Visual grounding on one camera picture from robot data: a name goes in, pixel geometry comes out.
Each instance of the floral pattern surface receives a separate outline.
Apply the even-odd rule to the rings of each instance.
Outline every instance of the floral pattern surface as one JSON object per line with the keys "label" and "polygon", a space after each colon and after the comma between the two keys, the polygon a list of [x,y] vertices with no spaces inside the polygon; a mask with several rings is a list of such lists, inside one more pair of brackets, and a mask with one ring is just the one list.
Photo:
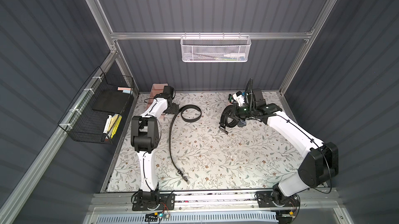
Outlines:
{"label": "floral pattern surface", "polygon": [[[194,104],[201,108],[199,121],[184,122],[179,115],[172,130],[172,157],[189,177],[182,180],[173,167],[167,143],[173,115],[160,120],[162,137],[155,151],[156,174],[160,190],[249,189],[269,188],[294,173],[302,162],[297,150],[277,131],[256,120],[247,126],[219,130],[220,116],[227,102],[227,92],[177,93],[174,102],[180,107]],[[145,111],[140,94],[133,115]],[[281,107],[277,92],[263,92],[266,102]],[[198,116],[190,109],[185,118]],[[131,146],[131,128],[127,131],[108,192],[136,191],[140,187],[140,166]]]}

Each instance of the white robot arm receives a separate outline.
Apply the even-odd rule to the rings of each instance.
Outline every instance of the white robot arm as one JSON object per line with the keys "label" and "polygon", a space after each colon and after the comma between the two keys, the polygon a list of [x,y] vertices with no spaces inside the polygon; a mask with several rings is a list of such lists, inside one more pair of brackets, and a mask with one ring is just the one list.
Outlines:
{"label": "white robot arm", "polygon": [[[177,104],[172,103],[173,92],[173,87],[165,86],[163,92],[154,97],[154,101],[144,113],[132,118],[131,145],[137,152],[141,172],[140,190],[137,192],[133,204],[133,210],[136,211],[142,211],[142,208],[156,209],[160,205],[160,199],[162,199],[155,173],[154,152],[161,138],[158,118],[162,113],[175,114],[179,109]],[[174,197],[174,195],[168,194],[166,196],[166,198],[170,197]]]}
{"label": "white robot arm", "polygon": [[[245,102],[236,99],[243,96]],[[226,127],[244,127],[246,120],[259,120],[281,133],[304,159],[298,171],[273,186],[272,200],[283,206],[287,200],[307,188],[314,188],[338,174],[338,148],[324,143],[292,121],[276,104],[266,104],[260,89],[252,89],[249,80],[244,93],[229,96],[220,118],[219,129],[228,134]]]}

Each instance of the gray panel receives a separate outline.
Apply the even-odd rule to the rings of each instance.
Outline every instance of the gray panel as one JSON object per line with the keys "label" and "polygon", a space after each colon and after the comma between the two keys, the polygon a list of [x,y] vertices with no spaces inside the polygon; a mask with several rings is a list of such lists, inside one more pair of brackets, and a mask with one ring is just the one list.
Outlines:
{"label": "gray panel", "polygon": [[82,223],[116,145],[67,138],[14,223]]}
{"label": "gray panel", "polygon": [[247,62],[191,63],[182,61],[178,40],[118,41],[140,91],[153,83],[168,83],[178,91],[278,89],[303,43],[302,40],[253,40]]}
{"label": "gray panel", "polygon": [[304,32],[325,0],[100,0],[114,32]]}
{"label": "gray panel", "polygon": [[299,124],[337,144],[333,186],[355,223],[399,209],[398,28],[399,0],[339,0],[286,93]]}
{"label": "gray panel", "polygon": [[[3,205],[56,129],[72,98],[101,65],[109,49],[84,0],[0,0],[0,11],[0,205]],[[83,146],[74,149],[83,150]],[[107,156],[112,157],[109,155],[112,149],[102,147],[93,151],[97,155],[85,155],[92,160],[89,162],[100,166],[96,175],[90,175],[91,184],[85,184],[84,189],[91,187],[85,193],[87,201],[91,199],[88,194],[101,186],[103,178],[98,175],[102,167],[107,168]],[[84,168],[90,174],[88,167],[75,164],[74,159],[65,156],[58,163],[61,167],[74,164],[75,170]],[[65,175],[73,174],[72,168],[62,169],[59,171]],[[61,176],[51,170],[46,173]],[[72,174],[68,176],[79,184],[74,177],[78,175]],[[60,190],[53,195],[61,194]],[[71,218],[84,217],[83,205],[80,204],[80,209],[70,208]],[[37,204],[34,211],[32,214],[30,207],[23,208],[21,214],[32,217],[24,223],[35,222],[40,213],[42,216],[47,212],[61,213],[63,207],[54,205],[50,209],[49,202]]]}

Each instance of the aluminum rail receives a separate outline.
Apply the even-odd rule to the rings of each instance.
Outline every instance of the aluminum rail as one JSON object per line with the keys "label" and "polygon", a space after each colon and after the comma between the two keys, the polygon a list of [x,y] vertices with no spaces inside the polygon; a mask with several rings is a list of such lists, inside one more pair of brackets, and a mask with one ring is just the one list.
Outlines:
{"label": "aluminum rail", "polygon": [[187,38],[239,38],[249,36],[252,40],[309,40],[312,33],[111,33],[113,40],[180,40],[184,36]]}

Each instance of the black belt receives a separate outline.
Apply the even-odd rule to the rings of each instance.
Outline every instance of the black belt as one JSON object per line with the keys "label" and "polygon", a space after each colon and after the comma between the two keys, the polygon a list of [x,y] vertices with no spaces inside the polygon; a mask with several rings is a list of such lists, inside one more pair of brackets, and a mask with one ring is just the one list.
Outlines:
{"label": "black belt", "polygon": [[[235,115],[235,107],[234,105],[228,105],[222,113],[222,116],[220,116],[220,126],[219,129],[228,134],[228,132],[226,131],[226,126],[229,128],[233,128],[237,125],[237,123],[239,122],[237,119],[233,118],[233,116]],[[227,122],[227,118],[231,117],[233,120],[229,123]]]}
{"label": "black belt", "polygon": [[[199,112],[199,116],[197,118],[184,118],[183,117],[183,112],[185,110],[187,110],[187,109],[195,109],[195,110],[197,110]],[[180,112],[180,115],[182,116],[183,121],[184,122],[189,122],[189,123],[198,121],[201,118],[201,116],[202,116],[201,109],[199,107],[195,106],[195,105],[185,105],[185,106],[183,106],[182,108],[179,109],[179,112]]]}
{"label": "black belt", "polygon": [[[184,118],[184,117],[183,117],[183,112],[184,112],[185,110],[187,110],[187,109],[195,109],[195,110],[197,110],[197,111],[199,112],[199,116],[198,116],[197,118]],[[192,122],[198,121],[198,120],[201,118],[201,116],[202,116],[202,111],[201,111],[201,109],[200,109],[199,107],[197,107],[197,106],[194,106],[194,105],[185,105],[185,106],[183,106],[182,108],[180,108],[179,111],[177,112],[177,114],[175,114],[175,116],[172,118],[172,121],[171,121],[170,127],[169,127],[169,155],[170,155],[170,159],[172,160],[173,166],[177,169],[177,173],[179,173],[179,175],[182,176],[182,178],[183,178],[184,181],[186,181],[187,183],[189,183],[188,178],[187,178],[186,176],[184,176],[183,171],[182,171],[181,169],[177,168],[176,164],[174,163],[173,158],[172,158],[172,152],[171,152],[171,149],[170,149],[170,141],[171,141],[171,137],[172,137],[173,123],[174,123],[176,117],[179,115],[179,113],[182,115],[182,119],[183,119],[184,122],[192,123]]]}

